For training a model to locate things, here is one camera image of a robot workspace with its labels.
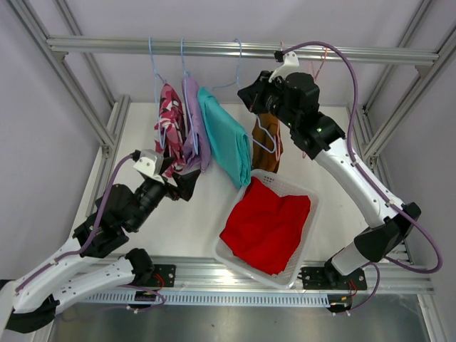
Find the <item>red trousers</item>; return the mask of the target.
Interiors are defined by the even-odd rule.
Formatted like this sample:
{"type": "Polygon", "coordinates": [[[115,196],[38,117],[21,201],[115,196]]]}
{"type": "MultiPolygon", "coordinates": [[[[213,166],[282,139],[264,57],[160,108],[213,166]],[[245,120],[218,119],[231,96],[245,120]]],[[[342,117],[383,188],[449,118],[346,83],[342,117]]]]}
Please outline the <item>red trousers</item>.
{"type": "Polygon", "coordinates": [[[219,237],[248,265],[279,274],[301,242],[310,209],[308,196],[280,197],[253,177],[219,237]]]}

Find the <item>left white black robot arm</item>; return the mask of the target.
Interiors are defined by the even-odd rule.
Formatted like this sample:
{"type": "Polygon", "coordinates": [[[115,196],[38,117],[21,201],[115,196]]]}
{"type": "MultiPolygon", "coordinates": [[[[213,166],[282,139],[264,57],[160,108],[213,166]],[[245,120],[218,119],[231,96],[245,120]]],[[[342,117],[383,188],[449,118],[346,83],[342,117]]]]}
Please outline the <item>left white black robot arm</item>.
{"type": "Polygon", "coordinates": [[[17,280],[1,281],[1,330],[27,334],[93,294],[115,287],[143,291],[158,276],[149,254],[131,249],[103,269],[85,270],[126,244],[160,202],[189,201],[200,170],[165,177],[173,158],[152,150],[136,150],[115,166],[96,210],[76,227],[49,258],[17,280]]]}

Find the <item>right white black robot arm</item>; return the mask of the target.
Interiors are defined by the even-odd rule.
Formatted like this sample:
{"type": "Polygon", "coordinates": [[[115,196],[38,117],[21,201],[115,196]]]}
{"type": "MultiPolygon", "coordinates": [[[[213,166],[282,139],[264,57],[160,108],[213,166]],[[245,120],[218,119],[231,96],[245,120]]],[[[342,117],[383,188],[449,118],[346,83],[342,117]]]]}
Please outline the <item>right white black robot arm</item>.
{"type": "Polygon", "coordinates": [[[383,199],[387,189],[348,149],[346,134],[319,110],[319,87],[307,73],[269,79],[263,71],[237,95],[255,115],[271,114],[289,129],[294,144],[329,172],[361,211],[367,228],[324,264],[325,282],[341,288],[368,262],[379,262],[412,232],[418,219],[416,203],[397,197],[383,199]]]}

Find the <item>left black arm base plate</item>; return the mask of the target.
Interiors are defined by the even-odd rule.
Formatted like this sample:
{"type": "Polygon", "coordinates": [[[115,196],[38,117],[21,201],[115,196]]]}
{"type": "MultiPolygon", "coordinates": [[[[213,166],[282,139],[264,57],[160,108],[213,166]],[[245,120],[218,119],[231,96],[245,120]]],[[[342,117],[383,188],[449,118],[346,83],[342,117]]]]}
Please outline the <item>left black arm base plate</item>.
{"type": "Polygon", "coordinates": [[[175,285],[177,267],[174,264],[156,264],[149,286],[156,288],[173,288],[175,285]]]}

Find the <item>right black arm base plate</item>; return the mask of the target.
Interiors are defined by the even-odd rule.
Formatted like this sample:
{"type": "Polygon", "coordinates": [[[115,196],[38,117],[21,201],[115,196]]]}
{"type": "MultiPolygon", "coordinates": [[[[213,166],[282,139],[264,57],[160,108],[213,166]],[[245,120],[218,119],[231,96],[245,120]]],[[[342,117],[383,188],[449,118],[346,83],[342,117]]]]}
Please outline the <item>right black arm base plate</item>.
{"type": "Polygon", "coordinates": [[[306,290],[365,291],[368,288],[365,272],[361,268],[347,276],[328,276],[324,267],[303,266],[297,279],[302,281],[303,288],[306,290]]]}

